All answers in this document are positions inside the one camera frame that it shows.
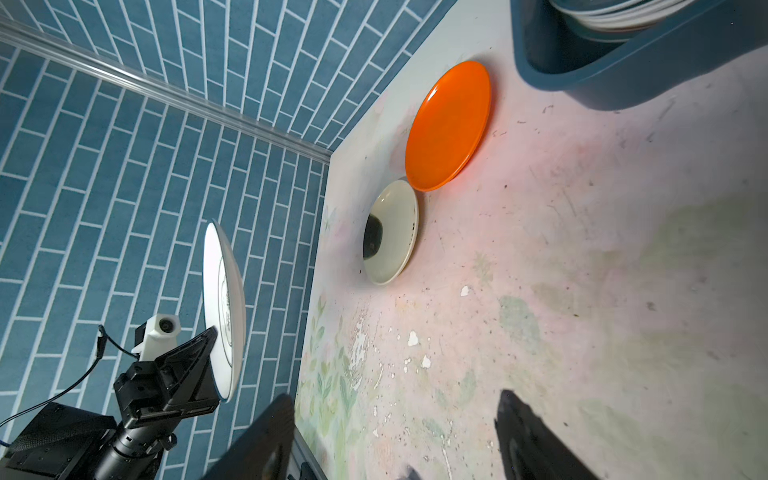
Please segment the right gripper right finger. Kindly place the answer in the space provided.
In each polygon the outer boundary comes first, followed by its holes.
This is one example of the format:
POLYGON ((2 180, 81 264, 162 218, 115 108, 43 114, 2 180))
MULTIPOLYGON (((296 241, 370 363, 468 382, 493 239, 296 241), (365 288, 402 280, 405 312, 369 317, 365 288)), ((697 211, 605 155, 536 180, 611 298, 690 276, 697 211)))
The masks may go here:
POLYGON ((598 479, 511 390, 501 391, 494 426, 507 479, 598 479))

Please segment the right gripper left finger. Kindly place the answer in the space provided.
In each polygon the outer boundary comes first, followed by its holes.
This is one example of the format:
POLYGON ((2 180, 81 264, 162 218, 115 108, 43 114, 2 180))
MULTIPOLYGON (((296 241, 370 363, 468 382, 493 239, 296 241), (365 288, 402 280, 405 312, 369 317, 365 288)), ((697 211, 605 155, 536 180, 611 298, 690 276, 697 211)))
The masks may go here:
POLYGON ((292 397, 278 395, 203 479, 286 479, 294 416, 292 397))

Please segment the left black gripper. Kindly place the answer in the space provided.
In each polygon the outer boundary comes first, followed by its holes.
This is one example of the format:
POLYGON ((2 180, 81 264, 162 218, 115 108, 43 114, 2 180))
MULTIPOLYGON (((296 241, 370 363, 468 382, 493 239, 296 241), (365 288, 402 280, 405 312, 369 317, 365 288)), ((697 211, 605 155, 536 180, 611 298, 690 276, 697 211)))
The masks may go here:
POLYGON ((207 415, 220 403, 210 354, 218 333, 207 328, 154 362, 134 362, 114 383, 124 426, 207 415))

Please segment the white plate green cloud motif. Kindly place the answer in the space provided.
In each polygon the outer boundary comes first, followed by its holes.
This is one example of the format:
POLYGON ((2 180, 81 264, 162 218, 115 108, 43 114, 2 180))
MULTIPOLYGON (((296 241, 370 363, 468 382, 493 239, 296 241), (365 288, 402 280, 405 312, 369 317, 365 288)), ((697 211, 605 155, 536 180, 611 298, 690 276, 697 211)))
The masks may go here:
POLYGON ((205 231, 202 279, 205 325, 217 331, 211 367, 219 396, 229 402, 244 361, 246 309, 239 266, 223 228, 215 221, 205 231))

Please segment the cream plate black brushstroke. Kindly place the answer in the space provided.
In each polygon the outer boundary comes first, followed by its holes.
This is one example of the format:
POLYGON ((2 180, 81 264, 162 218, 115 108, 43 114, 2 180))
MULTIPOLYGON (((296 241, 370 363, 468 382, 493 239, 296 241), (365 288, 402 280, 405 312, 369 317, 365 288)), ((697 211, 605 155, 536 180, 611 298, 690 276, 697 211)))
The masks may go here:
POLYGON ((376 285, 392 282, 405 269, 419 228, 419 204, 405 180, 387 185, 372 205, 363 235, 363 266, 376 285))

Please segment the small orange plate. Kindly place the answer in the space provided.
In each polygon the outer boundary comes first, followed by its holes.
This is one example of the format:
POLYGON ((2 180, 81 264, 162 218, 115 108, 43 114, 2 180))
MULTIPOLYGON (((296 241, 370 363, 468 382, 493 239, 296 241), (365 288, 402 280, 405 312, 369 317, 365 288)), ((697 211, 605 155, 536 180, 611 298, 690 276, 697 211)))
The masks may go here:
POLYGON ((483 64, 465 61, 440 77, 420 105, 406 143, 412 188, 434 191, 461 172, 481 143, 491 106, 491 79, 483 64))

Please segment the white plate hao shi rim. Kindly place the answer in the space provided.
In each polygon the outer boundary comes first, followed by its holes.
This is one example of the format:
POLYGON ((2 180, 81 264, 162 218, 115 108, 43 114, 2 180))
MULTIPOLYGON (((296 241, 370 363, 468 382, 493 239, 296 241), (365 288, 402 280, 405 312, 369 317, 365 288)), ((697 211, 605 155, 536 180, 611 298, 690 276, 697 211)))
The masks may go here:
POLYGON ((695 0, 554 0, 550 5, 566 17, 597 31, 636 30, 683 10, 695 0))

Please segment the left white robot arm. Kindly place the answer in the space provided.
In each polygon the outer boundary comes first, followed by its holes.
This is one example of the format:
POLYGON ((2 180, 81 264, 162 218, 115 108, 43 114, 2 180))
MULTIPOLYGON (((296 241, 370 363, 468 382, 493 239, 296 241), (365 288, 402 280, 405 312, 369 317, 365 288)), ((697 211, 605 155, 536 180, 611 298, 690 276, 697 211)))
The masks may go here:
POLYGON ((210 360, 217 338, 208 328, 154 360, 133 362, 114 383, 119 419, 49 403, 7 448, 2 478, 155 478, 178 443, 178 425, 220 403, 210 360))

